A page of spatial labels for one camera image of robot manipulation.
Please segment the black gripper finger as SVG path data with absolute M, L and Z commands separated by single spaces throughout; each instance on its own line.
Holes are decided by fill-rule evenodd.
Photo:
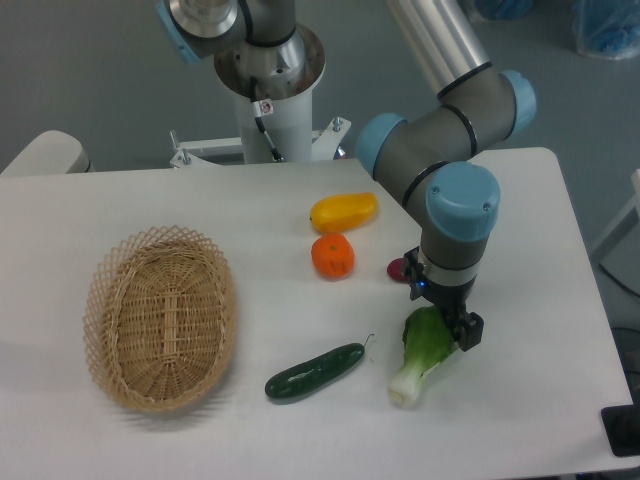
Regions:
M 467 352 L 482 340 L 484 320 L 476 312 L 468 312 L 464 306 L 446 313 L 446 325 L 458 348 Z

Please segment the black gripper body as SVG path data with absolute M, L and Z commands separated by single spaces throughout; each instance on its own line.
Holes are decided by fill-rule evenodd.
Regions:
M 426 259 L 418 247 L 403 256 L 403 275 L 411 300 L 426 299 L 448 322 L 468 314 L 466 301 L 478 274 L 478 264 L 462 270 L 447 270 Z

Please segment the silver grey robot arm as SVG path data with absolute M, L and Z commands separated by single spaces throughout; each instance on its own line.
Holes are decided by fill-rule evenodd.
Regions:
M 482 338 L 466 308 L 496 223 L 500 189 L 480 152 L 526 126 L 536 112 L 531 84 L 496 70 L 455 1 L 393 1 L 390 11 L 418 56 L 438 107 L 416 121 L 388 113 L 362 130 L 356 156 L 421 228 L 402 271 L 413 298 L 443 314 L 463 350 Z M 291 1 L 161 1 L 157 15 L 188 63 L 212 58 L 233 95 L 246 163 L 308 162 L 311 93 L 325 70 L 316 35 Z

